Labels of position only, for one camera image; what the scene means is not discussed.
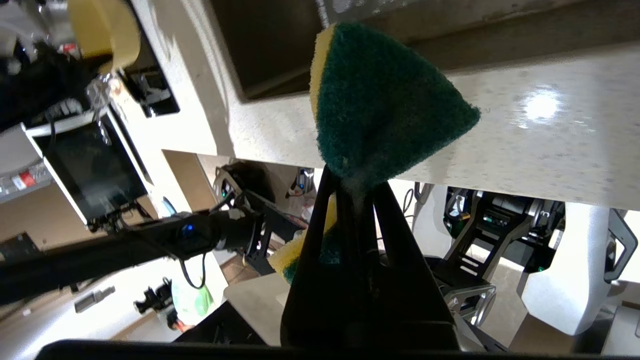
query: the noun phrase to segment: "white countertop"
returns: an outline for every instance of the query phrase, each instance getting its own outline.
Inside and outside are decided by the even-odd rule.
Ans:
[[[233,284],[225,297],[249,326],[272,347],[280,346],[280,322],[291,287],[279,274]]]
[[[246,102],[201,1],[134,0],[181,112],[135,127],[160,149],[322,167],[308,94]],[[640,44],[447,73],[480,123],[399,176],[640,209]]]

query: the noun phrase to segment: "sponge scouring pad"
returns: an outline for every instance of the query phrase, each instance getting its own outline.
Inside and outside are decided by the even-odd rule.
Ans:
[[[332,195],[329,198],[329,202],[326,209],[326,218],[324,220],[324,237],[325,240],[329,240],[332,238],[331,232],[334,229],[334,225],[338,221],[338,211],[337,204],[335,201],[335,195]],[[284,279],[290,284],[293,281],[293,275],[296,273],[296,268],[298,267],[298,258],[300,257],[300,252],[302,251],[302,245],[305,243],[305,237],[307,237],[307,230],[303,230],[297,236],[286,243],[283,247],[279,248],[278,251],[273,253],[270,257],[267,258],[271,267],[275,270],[276,273],[280,274]],[[334,248],[335,242],[325,241],[323,242],[323,251],[321,254],[321,261],[324,263],[334,263],[338,261],[339,254],[332,250]]]
[[[358,192],[408,170],[480,118],[436,67],[361,24],[334,24],[317,36],[310,98],[323,159]]]

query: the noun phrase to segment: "wire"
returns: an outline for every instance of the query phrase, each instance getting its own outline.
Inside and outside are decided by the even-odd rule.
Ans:
[[[462,216],[462,210],[460,209],[460,203],[462,202],[462,198],[456,196],[456,209],[458,210],[458,214]]]
[[[56,122],[53,121],[51,116],[49,116],[46,111],[44,113],[44,118],[47,119],[47,121],[49,122],[49,127],[51,127],[51,139],[49,140],[49,148],[47,149],[47,152],[51,153],[51,151],[53,151],[54,145],[56,145]]]
[[[215,205],[213,208],[211,208],[211,210],[209,211],[210,214],[220,210],[224,205],[228,205],[231,208],[231,200],[232,197],[231,193],[227,195],[227,197],[224,198],[224,200],[222,200],[221,202],[219,202],[217,205]]]
[[[154,218],[151,217],[151,215],[149,215],[149,212],[142,207],[142,205],[140,205],[140,203],[136,200],[134,201],[134,209],[138,210],[138,214],[140,214],[140,217],[142,217],[145,220],[153,220]]]
[[[202,289],[204,287],[204,282],[207,279],[207,272],[206,272],[206,269],[204,268],[204,258],[206,256],[207,256],[206,252],[202,254],[202,284],[200,284],[200,286],[195,286],[193,282],[191,282],[191,279],[189,278],[189,274],[187,274],[187,268],[186,266],[184,266],[184,260],[180,259],[180,267],[182,268],[182,274],[184,275],[184,279],[187,280],[187,283],[191,285],[191,287],[194,289],[198,289],[198,290]]]
[[[416,181],[413,183],[413,197],[415,197],[416,201],[420,201],[421,195],[422,194],[420,193],[420,183]]]
[[[458,195],[460,194],[460,192],[462,192],[462,188],[456,188],[453,191],[453,194],[451,195],[451,198],[449,199],[449,201],[447,201],[447,205],[444,208],[447,214],[449,214],[451,212],[451,209],[453,207],[453,203],[458,198]]]
[[[407,210],[409,210],[409,207],[411,206],[411,203],[413,202],[413,189],[409,189],[407,190],[406,194],[404,195],[404,201],[403,201],[403,205],[402,205],[402,213],[406,213]]]

